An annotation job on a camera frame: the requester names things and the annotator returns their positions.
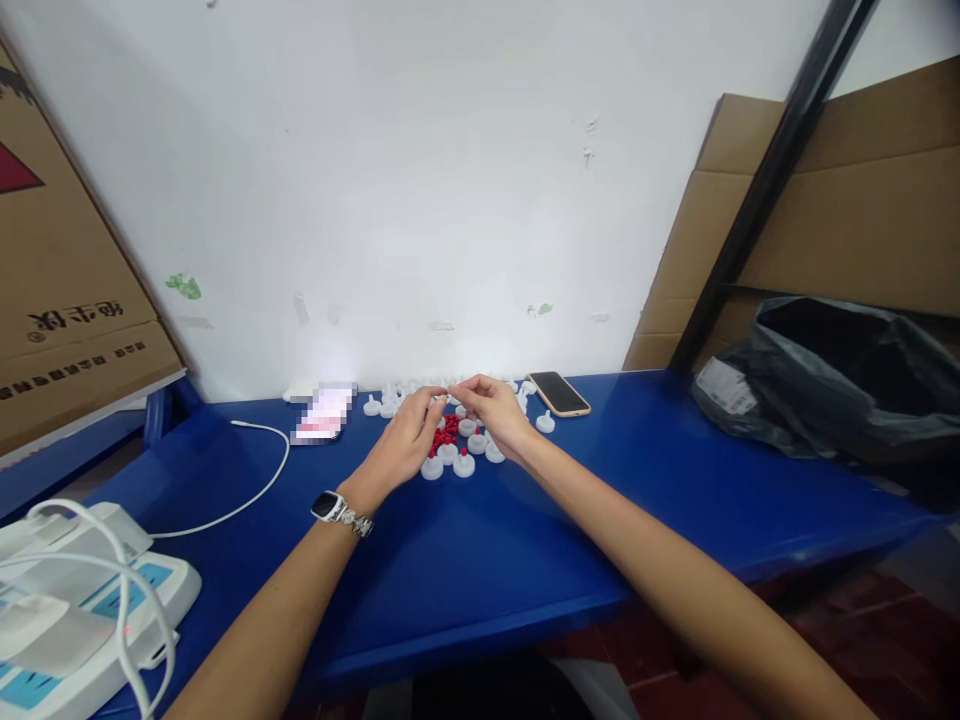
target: white label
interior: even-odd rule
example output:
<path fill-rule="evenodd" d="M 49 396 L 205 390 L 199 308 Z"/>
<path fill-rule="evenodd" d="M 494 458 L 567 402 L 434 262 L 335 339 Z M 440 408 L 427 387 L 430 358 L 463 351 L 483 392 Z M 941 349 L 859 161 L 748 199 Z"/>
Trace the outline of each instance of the white label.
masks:
<path fill-rule="evenodd" d="M 731 415 L 743 415 L 757 406 L 744 374 L 716 358 L 710 358 L 697 375 L 697 387 Z"/>

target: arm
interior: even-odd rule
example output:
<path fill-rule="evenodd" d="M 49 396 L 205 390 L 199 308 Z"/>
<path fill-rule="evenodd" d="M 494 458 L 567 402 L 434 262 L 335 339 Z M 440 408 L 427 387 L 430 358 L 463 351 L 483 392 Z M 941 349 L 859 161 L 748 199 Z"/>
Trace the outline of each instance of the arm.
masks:
<path fill-rule="evenodd" d="M 427 387 L 409 396 L 364 463 L 337 488 L 357 515 L 370 517 L 419 470 L 446 405 L 437 402 L 427 410 L 427 403 L 443 393 Z M 280 717 L 358 542 L 346 525 L 315 523 L 237 616 L 164 718 Z"/>
<path fill-rule="evenodd" d="M 874 717 L 793 628 L 739 580 L 533 429 L 509 388 L 477 376 L 450 390 L 657 615 L 760 712 L 783 718 Z"/>

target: charging cable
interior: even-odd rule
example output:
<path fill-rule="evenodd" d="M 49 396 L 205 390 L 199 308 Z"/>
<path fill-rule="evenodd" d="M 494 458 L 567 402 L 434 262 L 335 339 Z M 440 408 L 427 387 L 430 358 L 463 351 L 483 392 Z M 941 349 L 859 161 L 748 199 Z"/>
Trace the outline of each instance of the charging cable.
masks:
<path fill-rule="evenodd" d="M 242 420 L 231 420 L 230 422 L 231 424 L 239 425 L 240 427 L 252 427 L 252 428 L 256 428 L 257 430 L 269 430 L 270 432 L 276 433 L 277 435 L 282 437 L 283 442 L 286 443 L 286 449 L 283 451 L 283 460 L 280 461 L 280 467 L 277 468 L 277 471 L 273 474 L 273 477 L 270 478 L 270 482 L 264 485 L 263 490 L 261 490 L 252 498 L 247 500 L 247 502 L 245 502 L 243 505 L 238 507 L 233 512 L 229 512 L 226 515 L 224 515 L 222 518 L 217 518 L 212 522 L 208 522 L 206 525 L 190 528 L 189 530 L 178 530 L 177 532 L 172 532 L 172 533 L 152 533 L 150 537 L 152 537 L 154 540 L 160 540 L 162 538 L 171 538 L 171 537 L 182 537 L 183 535 L 192 535 L 193 533 L 200 532 L 202 530 L 209 530 L 214 525 L 219 525 L 224 520 L 229 520 L 234 515 L 243 512 L 248 507 L 253 505 L 257 500 L 263 497 L 263 494 L 267 492 L 267 490 L 269 490 L 273 486 L 273 484 L 277 481 L 277 478 L 280 477 L 280 473 L 283 472 L 283 466 L 287 464 L 287 457 L 290 455 L 290 438 L 287 437 L 286 433 L 280 432 L 276 428 L 272 428 L 269 425 L 255 425 L 253 423 L 245 423 Z"/>
<path fill-rule="evenodd" d="M 113 570 L 114 572 L 120 573 L 124 582 L 135 582 L 143 591 L 146 599 L 151 605 L 153 605 L 154 610 L 157 612 L 157 624 L 160 626 L 160 634 L 163 637 L 163 644 L 166 646 L 165 659 L 167 664 L 163 671 L 163 680 L 160 682 L 160 689 L 153 698 L 153 702 L 140 706 L 140 699 L 139 697 L 137 698 L 137 706 L 140 709 L 140 719 L 151 720 L 153 714 L 157 710 L 157 706 L 163 699 L 164 694 L 166 694 L 167 688 L 170 687 L 170 681 L 173 679 L 173 669 L 176 666 L 176 641 L 173 638 L 173 631 L 170 629 L 170 623 L 167 622 L 167 616 L 163 612 L 163 603 L 160 602 L 160 598 L 157 596 L 153 586 L 147 582 L 147 579 L 144 578 L 140 573 L 131 569 L 126 564 L 114 562 L 113 560 L 104 560 L 103 558 L 94 557 L 93 555 L 82 555 L 80 553 L 33 553 L 31 555 L 23 555 L 22 557 L 4 560 L 0 562 L 0 568 L 19 565 L 21 563 L 42 562 L 44 560 L 72 560 L 75 562 L 87 563 L 89 565 L 99 565 L 100 567 Z M 121 643 L 124 643 L 124 627 L 125 625 L 121 625 L 119 622 L 117 622 L 117 637 L 120 638 Z M 125 643 L 124 651 L 121 653 L 121 657 L 124 655 L 126 655 Z M 133 676 L 127 675 L 127 682 L 130 683 L 131 687 L 134 687 L 135 683 L 132 677 L 136 678 L 136 684 L 139 685 L 143 694 L 146 695 L 146 689 L 143 686 L 143 679 L 140 677 L 140 674 L 134 670 Z"/>
<path fill-rule="evenodd" d="M 107 542 L 110 543 L 110 547 L 113 549 L 113 554 L 116 556 L 117 564 L 127 567 L 127 553 L 123 548 L 123 543 L 120 542 L 120 538 L 117 537 L 116 533 L 114 533 L 106 523 L 90 512 L 86 507 L 80 503 L 74 502 L 73 500 L 45 500 L 30 508 L 30 511 L 27 513 L 27 518 L 32 519 L 39 516 L 40 511 L 44 508 L 64 508 L 65 510 L 75 513 L 78 517 L 83 518 L 83 520 L 99 530 L 107 539 Z M 46 553 L 39 555 L 39 557 L 51 558 L 57 554 L 58 553 Z M 89 557 L 86 555 L 77 555 L 79 557 Z M 117 615 L 116 632 L 117 654 L 120 657 L 120 667 L 123 669 L 123 674 L 126 676 L 127 682 L 130 683 L 130 689 L 133 690 L 133 695 L 137 700 L 137 707 L 140 709 L 140 715 L 141 717 L 146 718 L 148 717 L 147 708 L 150 705 L 150 697 L 147 695 L 147 688 L 143 684 L 143 679 L 140 677 L 140 673 L 137 672 L 136 667 L 134 667 L 133 661 L 130 659 L 130 653 L 127 651 L 127 640 L 124 630 L 127 627 L 127 618 L 129 614 L 130 580 L 124 574 L 120 576 L 120 608 Z M 160 607 L 159 614 L 163 616 L 162 606 Z"/>

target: black trash bag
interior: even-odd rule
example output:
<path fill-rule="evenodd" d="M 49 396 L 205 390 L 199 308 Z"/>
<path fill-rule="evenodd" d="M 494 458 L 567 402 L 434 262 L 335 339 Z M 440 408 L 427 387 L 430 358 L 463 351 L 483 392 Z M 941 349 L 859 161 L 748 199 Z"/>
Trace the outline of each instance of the black trash bag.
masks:
<path fill-rule="evenodd" d="M 843 453 L 882 465 L 943 455 L 960 443 L 960 363 L 895 313 L 815 298 L 767 300 L 750 339 L 717 361 L 743 373 L 756 405 L 731 406 L 729 377 L 717 390 L 716 368 L 707 366 L 713 384 L 704 388 L 701 371 L 693 385 L 701 410 L 731 435 L 790 457 Z"/>

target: smartphone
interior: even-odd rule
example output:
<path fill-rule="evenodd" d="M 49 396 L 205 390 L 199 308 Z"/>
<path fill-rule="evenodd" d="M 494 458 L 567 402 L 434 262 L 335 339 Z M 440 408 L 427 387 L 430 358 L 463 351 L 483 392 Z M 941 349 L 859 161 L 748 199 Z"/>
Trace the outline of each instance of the smartphone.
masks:
<path fill-rule="evenodd" d="M 560 373 L 530 373 L 530 380 L 550 412 L 557 417 L 577 417 L 590 412 L 590 403 Z"/>

